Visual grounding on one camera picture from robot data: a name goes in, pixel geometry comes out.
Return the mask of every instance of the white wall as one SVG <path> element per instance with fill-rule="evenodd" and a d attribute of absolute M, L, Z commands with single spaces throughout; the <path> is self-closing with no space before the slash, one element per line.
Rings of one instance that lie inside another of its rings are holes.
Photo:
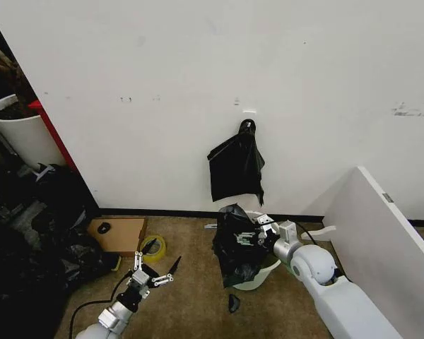
<path fill-rule="evenodd" d="M 323 215 L 364 165 L 424 219 L 424 117 L 394 115 L 424 115 L 424 0 L 0 0 L 0 28 L 101 207 L 236 201 L 206 156 L 256 109 L 265 211 Z"/>

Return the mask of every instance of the black cable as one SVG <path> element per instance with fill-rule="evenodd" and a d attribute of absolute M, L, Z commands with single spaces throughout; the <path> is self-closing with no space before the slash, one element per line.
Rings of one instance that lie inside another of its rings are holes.
<path fill-rule="evenodd" d="M 306 228 L 304 228 L 302 225 L 300 225 L 298 222 L 295 223 L 296 225 L 298 225 L 299 228 L 301 228 L 302 230 L 304 230 L 306 232 L 306 234 L 308 234 L 308 237 L 310 237 L 312 243 L 314 245 L 317 245 L 316 241 L 314 240 L 314 238 L 311 236 L 311 234 L 306 230 Z"/>
<path fill-rule="evenodd" d="M 274 224 L 275 222 L 278 222 L 278 221 L 269 221 L 269 222 L 266 222 L 265 224 L 260 224 L 259 226 L 270 225 L 270 224 Z M 317 245 L 317 243 L 314 240 L 314 238 L 311 236 L 311 234 L 302 225 L 300 225 L 298 222 L 295 222 L 295 224 L 298 225 L 299 228 L 301 228 L 302 230 L 304 230 L 306 232 L 306 234 L 308 234 L 308 237 L 310 237 L 310 239 L 311 239 L 311 241 L 312 241 L 312 243 L 314 245 Z"/>
<path fill-rule="evenodd" d="M 121 283 L 123 281 L 126 280 L 126 278 L 128 278 L 130 275 L 132 274 L 132 271 L 130 270 L 129 272 L 127 272 L 125 274 L 124 277 L 121 278 L 121 280 L 119 280 L 119 282 L 116 284 L 116 286 L 114 286 L 112 295 L 110 296 L 110 299 L 108 300 L 93 300 L 91 302 L 86 302 L 85 304 L 80 305 L 79 307 L 76 308 L 76 310 L 72 313 L 72 317 L 71 317 L 71 323 L 69 324 L 69 339 L 72 339 L 72 332 L 73 332 L 73 322 L 74 319 L 76 318 L 76 314 L 78 311 L 80 311 L 83 307 L 88 306 L 88 305 L 93 305 L 93 304 L 104 304 L 106 302 L 112 302 L 114 299 L 114 295 L 116 293 L 116 291 L 118 290 L 118 287 L 121 285 Z"/>

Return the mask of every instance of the white trash can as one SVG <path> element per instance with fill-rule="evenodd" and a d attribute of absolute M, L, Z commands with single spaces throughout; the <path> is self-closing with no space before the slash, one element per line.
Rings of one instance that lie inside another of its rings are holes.
<path fill-rule="evenodd" d="M 255 212 L 253 210 L 246 210 L 245 212 L 250 218 L 255 218 L 259 215 L 263 215 L 263 213 Z M 278 230 L 278 223 L 274 222 L 272 224 L 272 228 Z M 273 257 L 273 260 L 271 262 L 268 262 L 269 266 L 261 268 L 261 270 L 254 276 L 253 281 L 247 281 L 242 284 L 233 285 L 233 287 L 242 291 L 251 291 L 257 289 L 259 286 L 262 285 L 265 279 L 267 279 L 270 272 L 277 268 L 280 263 L 281 261 L 279 259 Z"/>

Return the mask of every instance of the soil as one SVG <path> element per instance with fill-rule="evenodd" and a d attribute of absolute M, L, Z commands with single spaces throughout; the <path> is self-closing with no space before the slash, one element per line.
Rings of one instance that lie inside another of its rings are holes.
<path fill-rule="evenodd" d="M 37 112 L 34 110 L 29 110 L 29 112 L 31 112 L 31 115 L 24 115 L 19 105 L 19 102 L 14 102 L 12 105 L 9 105 L 3 108 L 0 111 L 0 119 L 1 120 L 17 120 L 17 119 L 34 117 L 35 115 L 37 115 Z"/>

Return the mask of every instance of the cardboard box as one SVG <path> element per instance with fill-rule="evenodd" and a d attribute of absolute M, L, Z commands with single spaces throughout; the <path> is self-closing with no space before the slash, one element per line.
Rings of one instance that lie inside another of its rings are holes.
<path fill-rule="evenodd" d="M 112 227 L 99 234 L 98 227 L 108 222 Z M 96 218 L 88 226 L 91 234 L 106 252 L 117 252 L 121 256 L 134 256 L 146 234 L 145 218 Z"/>

